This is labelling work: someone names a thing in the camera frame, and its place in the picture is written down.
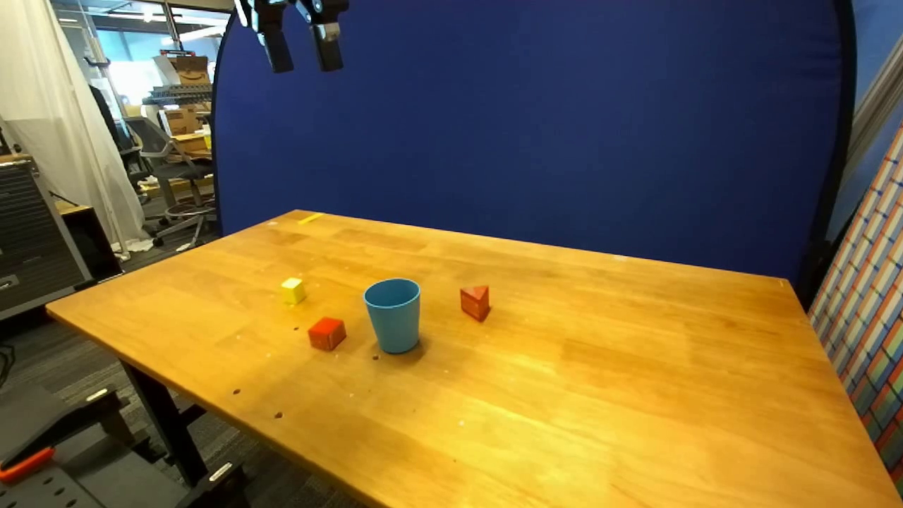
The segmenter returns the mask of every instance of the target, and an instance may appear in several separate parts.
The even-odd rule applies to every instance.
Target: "blue cup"
[[[420,287],[412,280],[384,280],[364,293],[378,348],[389,355],[420,344]]]

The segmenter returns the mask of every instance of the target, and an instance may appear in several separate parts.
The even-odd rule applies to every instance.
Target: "red block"
[[[341,320],[319,320],[312,331],[312,344],[316,349],[337,349],[345,338],[345,323]]]
[[[463,287],[461,292],[461,311],[471,320],[484,323],[488,316],[488,286]]]

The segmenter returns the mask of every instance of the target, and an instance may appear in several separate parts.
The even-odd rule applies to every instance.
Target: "wooden table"
[[[384,277],[424,287],[412,355],[376,348]],[[386,505],[901,503],[786,280],[293,213],[49,311]]]

